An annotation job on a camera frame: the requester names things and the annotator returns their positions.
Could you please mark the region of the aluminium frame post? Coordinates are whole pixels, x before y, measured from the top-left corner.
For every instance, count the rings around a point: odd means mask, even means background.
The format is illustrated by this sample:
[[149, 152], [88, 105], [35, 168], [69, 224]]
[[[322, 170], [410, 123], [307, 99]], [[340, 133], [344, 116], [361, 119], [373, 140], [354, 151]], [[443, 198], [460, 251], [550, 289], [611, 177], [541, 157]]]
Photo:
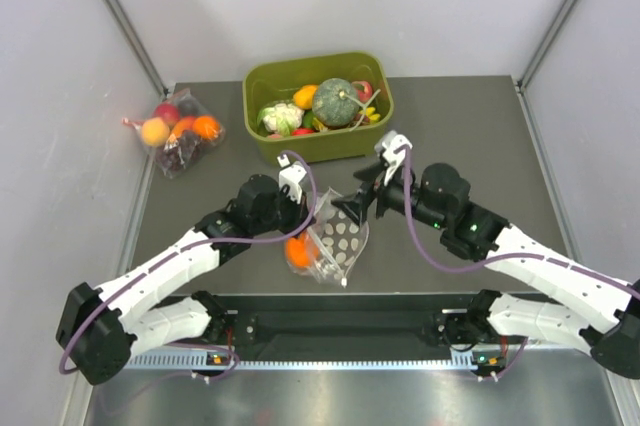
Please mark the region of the aluminium frame post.
[[125, 11], [120, 0], [103, 0], [116, 26], [121, 31], [125, 42], [130, 47], [138, 64], [142, 68], [145, 76], [153, 89], [161, 96], [165, 97], [169, 92], [168, 87], [161, 78], [151, 56], [143, 44], [134, 24]]
[[523, 95], [528, 86], [533, 82], [536, 74], [569, 22], [571, 15], [579, 2], [580, 0], [561, 1], [556, 13], [536, 46], [533, 55], [527, 62], [522, 75], [514, 82], [518, 94]]

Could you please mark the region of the polka dot zip top bag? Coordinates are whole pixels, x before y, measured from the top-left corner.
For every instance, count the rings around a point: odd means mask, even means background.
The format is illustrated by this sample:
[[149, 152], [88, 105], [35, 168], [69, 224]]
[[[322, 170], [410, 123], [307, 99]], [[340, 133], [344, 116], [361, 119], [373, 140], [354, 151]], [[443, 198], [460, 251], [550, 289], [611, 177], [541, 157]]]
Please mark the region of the polka dot zip top bag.
[[293, 273], [311, 277], [320, 284], [346, 288], [351, 272], [368, 243], [369, 224], [358, 227], [333, 207], [331, 201], [339, 197], [342, 197], [340, 193], [328, 189], [316, 205], [315, 222], [304, 231], [319, 250], [312, 266], [295, 269], [285, 259]]

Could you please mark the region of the fake orange mango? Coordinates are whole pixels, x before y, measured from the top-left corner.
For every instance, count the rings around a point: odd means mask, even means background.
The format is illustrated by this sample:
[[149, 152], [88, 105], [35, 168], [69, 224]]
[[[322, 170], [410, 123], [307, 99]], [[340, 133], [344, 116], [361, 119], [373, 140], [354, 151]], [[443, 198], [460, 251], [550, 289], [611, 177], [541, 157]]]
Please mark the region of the fake orange mango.
[[302, 109], [309, 110], [312, 108], [313, 98], [318, 89], [317, 85], [305, 85], [296, 91], [293, 95], [294, 104]]

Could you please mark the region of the fake cauliflower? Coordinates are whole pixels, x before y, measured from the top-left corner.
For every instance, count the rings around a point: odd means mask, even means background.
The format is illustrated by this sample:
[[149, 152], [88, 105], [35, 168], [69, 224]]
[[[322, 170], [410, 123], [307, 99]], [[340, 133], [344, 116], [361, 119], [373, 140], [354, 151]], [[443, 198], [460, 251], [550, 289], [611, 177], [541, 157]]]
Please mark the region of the fake cauliflower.
[[257, 122], [271, 134], [288, 137], [302, 125], [304, 113], [294, 103], [273, 102], [261, 109]]

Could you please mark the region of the fake yellow banana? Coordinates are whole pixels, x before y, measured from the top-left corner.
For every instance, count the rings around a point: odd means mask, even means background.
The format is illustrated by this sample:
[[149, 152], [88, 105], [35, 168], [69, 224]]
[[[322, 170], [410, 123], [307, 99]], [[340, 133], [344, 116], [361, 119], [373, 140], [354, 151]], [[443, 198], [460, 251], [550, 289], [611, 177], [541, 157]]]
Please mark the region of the fake yellow banana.
[[381, 114], [377, 111], [377, 109], [373, 106], [367, 107], [365, 110], [365, 119], [364, 121], [367, 124], [375, 124], [378, 123], [381, 119]]

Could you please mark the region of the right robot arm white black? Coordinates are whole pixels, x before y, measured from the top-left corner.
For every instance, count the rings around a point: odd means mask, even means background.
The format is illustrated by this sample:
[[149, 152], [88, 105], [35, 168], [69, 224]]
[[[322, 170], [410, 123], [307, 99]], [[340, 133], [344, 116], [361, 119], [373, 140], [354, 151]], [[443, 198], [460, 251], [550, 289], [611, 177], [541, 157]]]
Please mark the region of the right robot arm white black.
[[582, 266], [543, 246], [504, 217], [472, 202], [470, 184], [446, 164], [427, 166], [421, 177], [408, 169], [388, 173], [371, 166], [356, 173], [356, 193], [333, 201], [358, 225], [369, 207], [382, 217], [401, 213], [410, 230], [420, 222], [440, 231], [467, 270], [486, 268], [510, 276], [546, 296], [529, 301], [483, 290], [465, 317], [469, 334], [487, 342], [496, 335], [522, 336], [568, 346], [606, 370], [639, 377], [639, 285]]

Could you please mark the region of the fake purple grapes bunch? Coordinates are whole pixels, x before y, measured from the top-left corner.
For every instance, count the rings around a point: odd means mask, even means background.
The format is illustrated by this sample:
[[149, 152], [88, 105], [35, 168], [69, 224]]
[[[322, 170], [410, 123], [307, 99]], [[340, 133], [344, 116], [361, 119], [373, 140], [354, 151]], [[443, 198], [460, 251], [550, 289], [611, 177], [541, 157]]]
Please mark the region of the fake purple grapes bunch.
[[357, 114], [354, 120], [350, 123], [350, 128], [357, 128], [361, 126], [367, 126], [372, 123], [372, 120], [366, 114]]

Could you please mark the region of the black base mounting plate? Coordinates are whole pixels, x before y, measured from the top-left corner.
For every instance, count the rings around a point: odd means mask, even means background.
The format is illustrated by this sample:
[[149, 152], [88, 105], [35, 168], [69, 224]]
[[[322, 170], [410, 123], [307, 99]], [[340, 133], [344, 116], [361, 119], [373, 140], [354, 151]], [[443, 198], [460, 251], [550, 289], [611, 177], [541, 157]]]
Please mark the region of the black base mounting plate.
[[198, 346], [247, 360], [444, 359], [470, 346], [518, 343], [472, 323], [470, 294], [220, 295]]

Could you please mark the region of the clear bag of fake fruit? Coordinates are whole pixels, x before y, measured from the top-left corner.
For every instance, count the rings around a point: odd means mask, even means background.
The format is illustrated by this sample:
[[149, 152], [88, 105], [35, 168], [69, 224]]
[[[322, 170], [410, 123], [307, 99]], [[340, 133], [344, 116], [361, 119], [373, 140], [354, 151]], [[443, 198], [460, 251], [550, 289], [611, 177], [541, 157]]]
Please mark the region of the clear bag of fake fruit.
[[182, 89], [159, 103], [144, 119], [123, 118], [166, 178], [174, 179], [212, 152], [226, 128], [192, 94]]

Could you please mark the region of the left aluminium frame post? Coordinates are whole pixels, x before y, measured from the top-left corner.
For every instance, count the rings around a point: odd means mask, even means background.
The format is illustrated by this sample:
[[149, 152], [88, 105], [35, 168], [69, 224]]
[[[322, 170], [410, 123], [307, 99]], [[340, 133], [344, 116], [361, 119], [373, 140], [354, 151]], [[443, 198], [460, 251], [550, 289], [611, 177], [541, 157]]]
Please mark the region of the left aluminium frame post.
[[161, 96], [165, 97], [169, 92], [168, 87], [161, 78], [151, 56], [143, 44], [134, 24], [125, 11], [120, 0], [103, 0], [116, 26], [121, 31], [125, 42], [130, 47], [138, 64], [142, 68], [145, 76], [153, 89]]

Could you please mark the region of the right aluminium frame post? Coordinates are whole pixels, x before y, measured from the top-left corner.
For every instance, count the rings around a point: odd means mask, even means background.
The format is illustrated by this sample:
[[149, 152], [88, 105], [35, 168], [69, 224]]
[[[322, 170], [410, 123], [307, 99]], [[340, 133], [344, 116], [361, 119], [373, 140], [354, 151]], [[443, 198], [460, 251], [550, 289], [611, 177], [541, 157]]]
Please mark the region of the right aluminium frame post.
[[580, 0], [561, 1], [556, 13], [536, 46], [533, 55], [527, 62], [522, 75], [514, 82], [518, 94], [523, 95], [528, 86], [533, 82], [536, 74], [569, 22], [571, 15], [579, 2]]

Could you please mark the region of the fake orange fruit in bag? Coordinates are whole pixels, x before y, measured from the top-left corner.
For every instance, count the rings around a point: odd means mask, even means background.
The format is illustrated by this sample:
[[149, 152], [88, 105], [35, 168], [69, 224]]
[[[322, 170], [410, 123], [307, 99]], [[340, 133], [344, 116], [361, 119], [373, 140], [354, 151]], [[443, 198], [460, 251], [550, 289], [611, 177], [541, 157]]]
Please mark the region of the fake orange fruit in bag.
[[311, 267], [318, 255], [318, 247], [306, 232], [285, 242], [285, 257], [295, 269]]

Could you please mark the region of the fake pink apple slice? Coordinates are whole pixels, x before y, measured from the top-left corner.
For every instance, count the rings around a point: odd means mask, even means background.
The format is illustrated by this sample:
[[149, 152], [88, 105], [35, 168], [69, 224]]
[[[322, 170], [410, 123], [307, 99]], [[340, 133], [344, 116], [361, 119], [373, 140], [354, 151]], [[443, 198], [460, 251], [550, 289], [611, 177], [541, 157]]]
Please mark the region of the fake pink apple slice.
[[358, 99], [361, 103], [367, 103], [373, 96], [374, 90], [369, 82], [358, 80], [353, 81], [351, 85], [356, 89]]

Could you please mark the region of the green plastic bin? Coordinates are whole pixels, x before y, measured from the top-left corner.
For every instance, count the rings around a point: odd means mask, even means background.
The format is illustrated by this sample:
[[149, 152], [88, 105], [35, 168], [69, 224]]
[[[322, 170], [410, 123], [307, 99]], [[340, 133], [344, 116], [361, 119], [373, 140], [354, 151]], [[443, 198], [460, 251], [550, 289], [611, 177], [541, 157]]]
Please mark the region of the green plastic bin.
[[380, 61], [362, 51], [265, 63], [242, 91], [246, 129], [272, 164], [284, 149], [309, 163], [367, 155], [394, 113]]

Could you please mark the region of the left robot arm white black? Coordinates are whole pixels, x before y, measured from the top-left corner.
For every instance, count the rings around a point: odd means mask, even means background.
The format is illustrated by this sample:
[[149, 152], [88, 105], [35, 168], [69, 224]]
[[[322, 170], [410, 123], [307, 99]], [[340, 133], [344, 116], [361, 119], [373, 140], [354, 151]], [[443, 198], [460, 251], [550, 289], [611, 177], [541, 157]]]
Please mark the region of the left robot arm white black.
[[316, 198], [313, 175], [299, 163], [276, 178], [253, 175], [224, 208], [166, 250], [101, 285], [75, 286], [55, 335], [63, 350], [60, 374], [80, 373], [99, 385], [150, 350], [191, 338], [220, 340], [227, 320], [212, 295], [194, 293], [168, 306], [163, 300], [254, 244], [299, 235], [312, 221]]

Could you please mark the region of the fake green melon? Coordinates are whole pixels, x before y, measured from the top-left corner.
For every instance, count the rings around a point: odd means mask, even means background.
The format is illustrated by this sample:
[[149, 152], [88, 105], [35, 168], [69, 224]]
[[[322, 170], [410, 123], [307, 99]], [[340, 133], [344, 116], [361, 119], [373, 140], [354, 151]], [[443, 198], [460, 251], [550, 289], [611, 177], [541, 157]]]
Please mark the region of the fake green melon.
[[312, 104], [312, 111], [317, 119], [316, 131], [356, 129], [349, 127], [356, 115], [365, 114], [367, 107], [375, 107], [374, 101], [379, 91], [373, 89], [374, 93], [369, 101], [361, 103], [351, 83], [345, 79], [331, 78], [320, 84]]

